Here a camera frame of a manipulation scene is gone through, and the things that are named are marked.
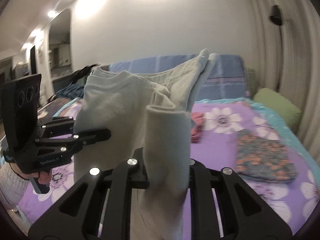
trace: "red cloth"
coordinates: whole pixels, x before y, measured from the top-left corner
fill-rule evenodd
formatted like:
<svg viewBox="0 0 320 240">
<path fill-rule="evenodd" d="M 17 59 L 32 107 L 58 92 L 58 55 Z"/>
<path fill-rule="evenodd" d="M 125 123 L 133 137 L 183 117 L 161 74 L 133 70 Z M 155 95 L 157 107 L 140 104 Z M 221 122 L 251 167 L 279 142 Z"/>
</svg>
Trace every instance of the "red cloth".
<svg viewBox="0 0 320 240">
<path fill-rule="evenodd" d="M 191 142 L 198 143 L 202 136 L 202 129 L 204 125 L 203 113 L 194 112 L 191 113 L 192 120 L 196 123 L 196 126 L 191 131 Z"/>
</svg>

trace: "silver screw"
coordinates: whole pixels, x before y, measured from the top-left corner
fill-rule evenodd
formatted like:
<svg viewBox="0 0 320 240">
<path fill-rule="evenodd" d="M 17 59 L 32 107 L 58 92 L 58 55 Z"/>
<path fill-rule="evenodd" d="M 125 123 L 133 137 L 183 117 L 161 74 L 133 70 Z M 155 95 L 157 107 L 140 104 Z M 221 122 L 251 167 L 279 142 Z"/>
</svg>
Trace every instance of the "silver screw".
<svg viewBox="0 0 320 240">
<path fill-rule="evenodd" d="M 232 169 L 230 169 L 230 168 L 224 168 L 224 169 L 222 170 L 222 172 L 223 172 L 224 174 L 226 174 L 226 175 L 231 175 L 231 174 L 232 174 Z"/>
<path fill-rule="evenodd" d="M 129 165 L 136 165 L 138 163 L 138 160 L 134 159 L 134 158 L 131 158 L 131 159 L 127 160 L 127 163 Z"/>
</svg>

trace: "purple floral bedsheet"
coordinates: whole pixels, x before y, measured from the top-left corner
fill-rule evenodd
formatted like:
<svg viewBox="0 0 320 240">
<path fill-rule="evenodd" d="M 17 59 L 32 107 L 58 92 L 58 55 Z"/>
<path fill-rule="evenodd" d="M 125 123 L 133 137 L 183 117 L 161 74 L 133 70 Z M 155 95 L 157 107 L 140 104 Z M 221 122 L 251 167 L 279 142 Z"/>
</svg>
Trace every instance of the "purple floral bedsheet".
<svg viewBox="0 0 320 240">
<path fill-rule="evenodd" d="M 76 117 L 81 108 L 79 102 L 66 108 L 61 115 Z M 279 138 L 267 122 L 245 102 L 230 104 L 195 104 L 193 112 L 206 113 L 205 131 L 200 143 L 191 144 L 191 158 L 207 168 L 221 170 L 236 166 L 236 132 L 250 129 L 256 135 L 275 140 Z M 296 233 L 305 223 L 317 202 L 319 193 L 308 165 L 291 148 L 287 148 L 289 159 L 296 166 L 298 176 L 288 184 L 262 183 L 246 180 L 248 185 L 263 198 Z M 38 195 L 31 184 L 28 186 L 19 207 L 34 223 L 57 199 L 73 185 L 73 163 L 53 169 L 50 192 Z M 184 240 L 191 239 L 191 210 L 188 193 L 184 207 Z"/>
</svg>

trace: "bed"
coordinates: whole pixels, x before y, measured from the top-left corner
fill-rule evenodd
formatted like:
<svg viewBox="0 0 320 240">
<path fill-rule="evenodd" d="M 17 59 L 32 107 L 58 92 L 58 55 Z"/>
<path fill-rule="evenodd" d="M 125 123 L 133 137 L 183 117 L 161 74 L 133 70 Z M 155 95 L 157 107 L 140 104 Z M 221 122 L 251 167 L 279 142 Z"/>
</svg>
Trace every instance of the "bed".
<svg viewBox="0 0 320 240">
<path fill-rule="evenodd" d="M 111 64 L 113 72 L 128 70 L 132 73 L 156 73 L 175 67 L 194 55 L 161 56 Z M 277 136 L 287 145 L 288 155 L 295 164 L 298 176 L 292 183 L 263 183 L 246 180 L 248 185 L 260 195 L 275 212 L 289 224 L 295 234 L 306 222 L 316 207 L 319 197 L 320 168 L 303 148 L 283 120 L 270 109 L 248 99 L 246 70 L 239 56 L 220 55 L 207 82 L 202 87 L 193 112 L 207 113 L 213 108 L 227 108 L 227 114 L 237 114 L 237 125 L 253 133 L 268 138 Z M 82 100 L 58 98 L 39 112 L 39 116 L 72 116 L 76 119 Z M 236 133 L 230 123 L 228 133 L 217 133 L 215 129 L 203 132 L 200 143 L 191 145 L 191 158 L 206 167 L 221 170 L 235 168 Z M 54 168 L 50 192 L 38 195 L 30 184 L 19 203 L 20 212 L 33 224 L 57 199 L 73 185 L 73 162 Z M 190 195 L 184 207 L 184 240 L 191 238 Z"/>
</svg>

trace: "arched mirror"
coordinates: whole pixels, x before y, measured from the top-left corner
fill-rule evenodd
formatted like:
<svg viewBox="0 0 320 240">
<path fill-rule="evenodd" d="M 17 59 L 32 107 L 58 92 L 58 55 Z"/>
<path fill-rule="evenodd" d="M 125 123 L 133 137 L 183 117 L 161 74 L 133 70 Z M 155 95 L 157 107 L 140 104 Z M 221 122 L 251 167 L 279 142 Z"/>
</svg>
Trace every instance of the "arched mirror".
<svg viewBox="0 0 320 240">
<path fill-rule="evenodd" d="M 63 10 L 52 20 L 49 32 L 48 60 L 51 81 L 55 92 L 68 85 L 68 77 L 72 74 L 70 18 L 70 10 Z"/>
</svg>

